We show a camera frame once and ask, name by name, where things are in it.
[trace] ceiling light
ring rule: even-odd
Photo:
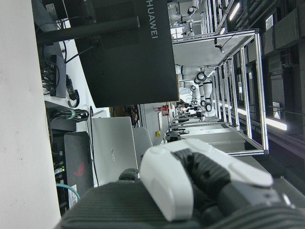
[[[242,115],[247,115],[247,112],[245,110],[242,110],[240,108],[237,109],[237,112],[242,114]],[[278,122],[276,120],[266,118],[266,124],[273,126],[275,128],[281,129],[281,130],[287,130],[288,126],[285,123]]]
[[[221,29],[220,35],[222,35],[222,34],[224,33],[224,31],[225,31],[225,27],[223,27],[223,28]]]
[[[276,120],[266,118],[267,125],[273,126],[275,128],[281,129],[281,130],[287,130],[288,126],[285,123],[278,122]]]
[[[230,15],[230,18],[229,18],[230,21],[232,21],[233,17],[234,17],[235,14],[237,13],[239,7],[240,7],[240,3],[237,3],[237,5],[235,6],[233,12],[232,12],[231,15]]]

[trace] red logo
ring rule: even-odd
[[[85,163],[81,163],[77,172],[74,172],[74,174],[78,177],[81,177],[82,175],[84,175],[84,172],[85,172]]]

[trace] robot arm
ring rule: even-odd
[[[285,205],[269,173],[198,139],[154,146],[141,164],[141,181],[168,221],[193,213],[192,182],[217,201],[224,216],[248,206]]]

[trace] laptop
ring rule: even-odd
[[[117,181],[127,168],[138,168],[130,117],[93,118],[92,131],[99,185]]]

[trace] chair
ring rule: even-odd
[[[137,158],[138,167],[140,168],[142,156],[145,151],[152,147],[152,140],[146,128],[136,127],[132,129],[134,148]]]

